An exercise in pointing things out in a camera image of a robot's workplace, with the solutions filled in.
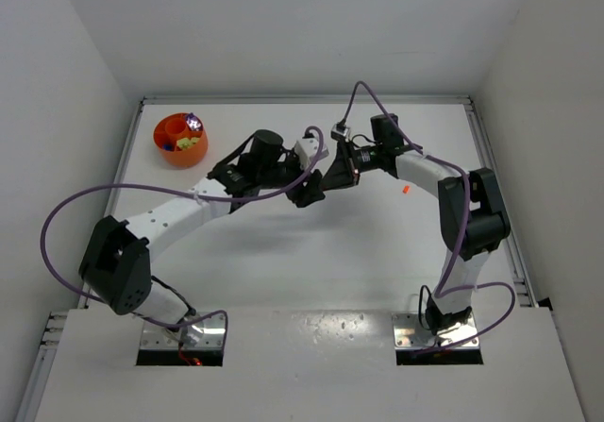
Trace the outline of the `yellow-green lego brick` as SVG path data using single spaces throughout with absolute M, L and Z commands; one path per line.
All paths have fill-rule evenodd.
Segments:
M 199 142 L 199 137 L 183 137 L 176 142 L 176 148 L 180 151 L 184 151 L 192 148 Z

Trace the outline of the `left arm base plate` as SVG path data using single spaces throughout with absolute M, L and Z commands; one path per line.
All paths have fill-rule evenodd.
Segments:
M 189 352 L 218 351 L 225 346 L 228 316 L 225 311 L 191 316 L 201 320 L 181 329 L 166 329 L 148 322 L 143 323 L 140 350 L 176 352 L 178 346 Z

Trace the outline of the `orange divided bowl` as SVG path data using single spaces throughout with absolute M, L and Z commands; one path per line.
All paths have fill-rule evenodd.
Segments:
M 192 112 L 171 114 L 155 126 L 153 141 L 159 154 L 172 166 L 190 168 L 207 154 L 208 135 L 201 119 Z

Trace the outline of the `purple lego brick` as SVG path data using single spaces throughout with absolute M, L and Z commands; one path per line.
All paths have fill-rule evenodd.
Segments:
M 192 112 L 188 113 L 185 117 L 185 122 L 190 131 L 202 131 L 203 123 L 202 121 L 194 115 Z

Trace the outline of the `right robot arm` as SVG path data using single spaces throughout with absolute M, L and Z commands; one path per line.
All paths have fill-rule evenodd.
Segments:
M 381 170 L 411 182 L 438 201 L 440 231 L 446 247 L 444 268 L 428 296 L 420 322 L 431 333 L 467 321 L 478 275 L 492 252 L 511 232 L 510 220 L 494 171 L 466 171 L 412 144 L 398 128 L 397 117 L 370 119 L 373 139 L 358 146 L 346 121 L 335 124 L 336 157 L 322 180 L 324 191 L 359 184 L 361 174 Z

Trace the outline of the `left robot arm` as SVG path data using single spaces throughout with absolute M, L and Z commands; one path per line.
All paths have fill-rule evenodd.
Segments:
M 152 275 L 153 261 L 207 223 L 282 194 L 297 207 L 324 199 L 317 162 L 327 155 L 318 127 L 287 149 L 274 131 L 259 129 L 186 192 L 119 220 L 108 215 L 92 231 L 79 275 L 117 315 L 133 314 L 179 329 L 194 313 L 188 301 Z

